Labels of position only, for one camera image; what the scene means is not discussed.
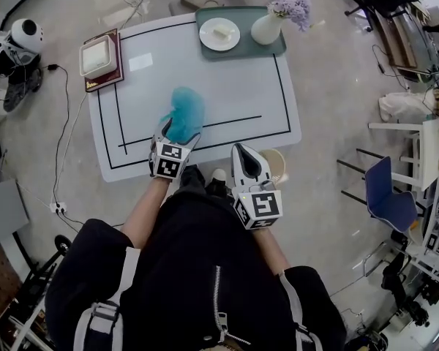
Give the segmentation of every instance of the white tissue box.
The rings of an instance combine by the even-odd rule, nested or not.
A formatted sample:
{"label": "white tissue box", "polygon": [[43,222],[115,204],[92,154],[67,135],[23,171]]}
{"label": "white tissue box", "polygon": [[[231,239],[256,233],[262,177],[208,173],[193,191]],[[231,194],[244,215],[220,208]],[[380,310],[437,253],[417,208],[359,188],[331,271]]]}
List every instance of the white tissue box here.
{"label": "white tissue box", "polygon": [[116,45],[108,35],[86,43],[80,48],[80,75],[95,79],[117,69]]}

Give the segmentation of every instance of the zipper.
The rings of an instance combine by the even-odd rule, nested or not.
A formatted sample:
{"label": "zipper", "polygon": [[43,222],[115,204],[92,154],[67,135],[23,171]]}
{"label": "zipper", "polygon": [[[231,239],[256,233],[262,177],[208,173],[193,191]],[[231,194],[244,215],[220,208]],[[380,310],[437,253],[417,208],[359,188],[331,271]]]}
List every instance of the zipper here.
{"label": "zipper", "polygon": [[250,346],[250,342],[240,339],[237,336],[234,336],[228,332],[228,316],[224,312],[220,312],[218,310],[218,295],[220,293],[220,276],[221,276],[221,267],[217,265],[216,276],[214,278],[214,291],[213,291],[213,311],[214,311],[214,321],[217,324],[217,328],[219,332],[219,342],[224,343],[225,337],[235,339],[236,341],[245,343]]}

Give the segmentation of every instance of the red book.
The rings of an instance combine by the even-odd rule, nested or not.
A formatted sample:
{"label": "red book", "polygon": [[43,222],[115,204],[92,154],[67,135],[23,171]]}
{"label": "red book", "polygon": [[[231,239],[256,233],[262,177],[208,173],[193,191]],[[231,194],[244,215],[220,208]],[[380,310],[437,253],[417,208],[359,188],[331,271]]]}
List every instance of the red book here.
{"label": "red book", "polygon": [[86,40],[85,44],[97,38],[103,37],[104,35],[108,35],[110,37],[110,40],[112,40],[114,42],[114,45],[116,46],[117,69],[108,74],[101,75],[100,77],[95,79],[85,78],[86,92],[96,91],[99,88],[109,86],[112,83],[119,82],[120,80],[124,79],[124,69],[122,68],[122,56],[120,53],[120,38],[117,29],[110,30],[108,32],[105,32],[104,34],[98,35],[97,37],[91,38],[90,40]]}

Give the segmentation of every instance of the green tray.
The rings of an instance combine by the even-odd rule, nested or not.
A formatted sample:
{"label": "green tray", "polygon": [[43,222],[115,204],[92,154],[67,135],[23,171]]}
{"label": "green tray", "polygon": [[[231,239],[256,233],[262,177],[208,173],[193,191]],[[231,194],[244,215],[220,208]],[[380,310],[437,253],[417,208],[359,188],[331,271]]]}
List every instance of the green tray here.
{"label": "green tray", "polygon": [[280,33],[279,38],[270,45],[258,44],[250,34],[250,29],[254,22],[267,14],[266,7],[214,7],[197,10],[195,19],[197,21],[198,30],[200,30],[200,27],[206,21],[221,17],[233,21],[241,32],[241,39],[237,46],[225,52],[211,50],[200,42],[202,54],[207,59],[281,55],[286,51],[285,38],[282,33]]}

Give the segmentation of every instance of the black jacket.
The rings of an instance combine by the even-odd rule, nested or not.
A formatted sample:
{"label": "black jacket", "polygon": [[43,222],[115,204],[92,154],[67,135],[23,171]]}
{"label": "black jacket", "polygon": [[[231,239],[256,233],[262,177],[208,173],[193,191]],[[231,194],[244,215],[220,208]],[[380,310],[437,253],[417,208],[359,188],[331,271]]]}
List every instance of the black jacket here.
{"label": "black jacket", "polygon": [[[295,267],[274,277],[228,207],[185,193],[166,201],[133,284],[121,297],[124,350],[201,350],[217,344],[217,266],[218,307],[228,316],[229,333],[251,344],[238,342],[243,350],[296,350],[296,337],[307,331],[317,335],[324,350],[342,350],[345,326],[318,273]],[[58,350],[72,349],[81,313],[117,290],[127,246],[132,244],[126,235],[100,220],[83,226],[46,298],[48,328]],[[305,328],[293,321],[298,297]]]}

